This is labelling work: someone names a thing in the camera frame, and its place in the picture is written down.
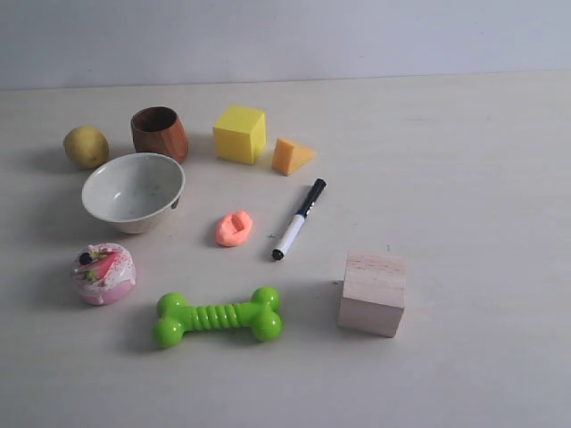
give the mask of pink toy donut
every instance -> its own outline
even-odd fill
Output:
[[[81,299],[92,305],[108,305],[135,285],[135,264],[131,254],[117,243],[88,245],[73,260],[71,279]]]

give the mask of white wall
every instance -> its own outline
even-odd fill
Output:
[[[569,0],[2,0],[0,88],[571,67]]]

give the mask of marker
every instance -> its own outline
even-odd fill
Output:
[[[315,180],[315,183],[313,184],[310,192],[307,193],[302,206],[295,212],[294,218],[292,218],[292,221],[289,223],[284,236],[282,236],[282,239],[277,243],[277,247],[271,252],[271,257],[273,257],[274,260],[281,260],[286,255],[289,247],[292,246],[295,237],[302,228],[303,223],[305,223],[305,219],[326,185],[327,183],[321,178]]]

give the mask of wooden block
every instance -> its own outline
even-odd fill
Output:
[[[316,154],[318,153],[314,150],[300,144],[278,138],[271,167],[289,176]]]
[[[230,105],[212,133],[219,158],[252,165],[266,145],[266,113]]]
[[[404,260],[350,252],[338,324],[394,337],[404,312]]]

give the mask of tabletop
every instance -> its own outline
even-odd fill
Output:
[[[217,160],[211,127],[229,104],[267,115],[253,166]],[[74,127],[133,152],[129,120],[178,112],[186,187],[153,231],[91,218],[90,171],[65,158]],[[1,425],[12,427],[563,427],[571,390],[571,72],[236,85],[0,92]],[[270,168],[278,137],[318,155],[290,177]],[[294,247],[270,259],[296,204],[327,181]],[[213,228],[246,210],[251,238]],[[136,288],[83,304],[70,264],[115,242]],[[396,337],[337,326],[348,251],[405,259]],[[284,332],[151,340],[155,304],[282,296]]]

